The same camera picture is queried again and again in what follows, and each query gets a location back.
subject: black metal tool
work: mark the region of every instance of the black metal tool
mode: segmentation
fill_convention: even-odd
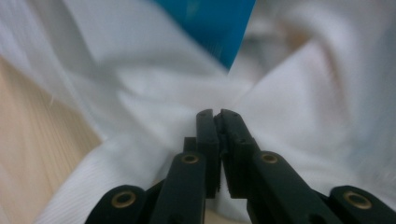
[[[362,189],[321,195],[280,155],[261,151],[241,116],[197,114],[197,136],[186,137],[164,181],[144,191],[120,186],[93,208],[86,223],[201,224],[205,199],[215,198],[223,163],[232,198],[247,199],[254,224],[396,223],[396,213]]]

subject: light wood tabletop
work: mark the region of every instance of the light wood tabletop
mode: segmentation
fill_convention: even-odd
[[[0,223],[33,223],[101,142],[84,119],[0,58]],[[205,223],[239,223],[211,211]]]

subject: white cloth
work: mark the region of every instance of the white cloth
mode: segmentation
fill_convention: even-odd
[[[396,209],[394,1],[260,1],[227,71],[144,0],[0,1],[0,54],[103,140],[36,223],[83,223],[108,190],[164,178],[195,114],[242,115],[313,188]],[[248,220],[227,189],[211,206]]]

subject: wood grain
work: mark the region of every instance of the wood grain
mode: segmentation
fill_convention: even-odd
[[[78,113],[0,58],[0,223],[32,223],[100,144]],[[206,211],[205,223],[239,223]]]

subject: blue fabric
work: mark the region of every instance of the blue fabric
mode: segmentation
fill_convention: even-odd
[[[255,0],[154,0],[198,44],[230,69]]]

